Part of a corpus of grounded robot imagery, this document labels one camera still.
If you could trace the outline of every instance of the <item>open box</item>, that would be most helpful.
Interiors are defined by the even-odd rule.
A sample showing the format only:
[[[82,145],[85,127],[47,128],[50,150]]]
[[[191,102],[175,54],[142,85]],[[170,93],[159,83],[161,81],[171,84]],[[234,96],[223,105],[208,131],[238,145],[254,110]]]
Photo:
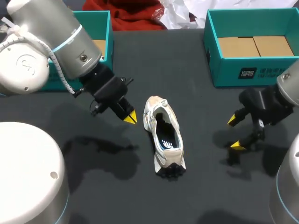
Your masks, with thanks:
[[[215,87],[265,86],[299,59],[297,8],[208,10],[204,46]]]
[[[73,12],[77,20],[102,51],[100,62],[113,69],[114,38],[110,11],[78,11]],[[50,76],[42,91],[66,90],[62,84],[53,62],[50,60]],[[68,80],[73,89],[82,87],[78,80]]]

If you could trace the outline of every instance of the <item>sneaker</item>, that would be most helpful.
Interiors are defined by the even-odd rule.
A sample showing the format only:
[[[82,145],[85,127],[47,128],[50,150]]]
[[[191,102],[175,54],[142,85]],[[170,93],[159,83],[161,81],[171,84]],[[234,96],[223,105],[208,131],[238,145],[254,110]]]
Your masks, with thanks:
[[[182,175],[186,171],[183,140],[176,115],[166,99],[155,96],[147,100],[143,125],[155,143],[155,172],[163,177]]]

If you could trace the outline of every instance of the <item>white plastic bag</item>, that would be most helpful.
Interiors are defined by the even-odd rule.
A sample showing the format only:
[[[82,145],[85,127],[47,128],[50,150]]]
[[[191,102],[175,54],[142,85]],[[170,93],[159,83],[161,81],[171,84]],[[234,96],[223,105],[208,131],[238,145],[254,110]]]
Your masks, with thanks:
[[[164,9],[159,17],[167,29],[204,28],[208,9],[238,8],[286,8],[293,7],[297,0],[160,0]],[[191,22],[189,13],[196,16]]]

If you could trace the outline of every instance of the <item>black tabletop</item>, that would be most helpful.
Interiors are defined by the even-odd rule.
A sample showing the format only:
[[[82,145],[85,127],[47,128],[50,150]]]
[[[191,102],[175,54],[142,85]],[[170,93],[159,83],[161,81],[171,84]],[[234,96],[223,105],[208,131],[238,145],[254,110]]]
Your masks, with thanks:
[[[268,197],[299,114],[266,129],[264,151],[225,164],[223,145],[251,131],[250,120],[227,127],[242,89],[213,87],[203,30],[115,32],[114,71],[133,77],[127,99],[139,122],[106,111],[89,114],[88,95],[37,93],[0,99],[0,120],[35,125],[60,145],[71,189],[71,224],[270,224]],[[150,96],[166,98],[180,124],[186,173],[155,175],[142,113]]]

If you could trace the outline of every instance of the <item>box flap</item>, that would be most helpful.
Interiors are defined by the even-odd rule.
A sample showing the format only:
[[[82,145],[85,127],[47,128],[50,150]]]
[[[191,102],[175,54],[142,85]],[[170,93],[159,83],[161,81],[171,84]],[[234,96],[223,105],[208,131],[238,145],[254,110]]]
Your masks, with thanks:
[[[218,38],[223,57],[259,57],[252,37]]]
[[[261,57],[294,56],[284,36],[254,36]]]

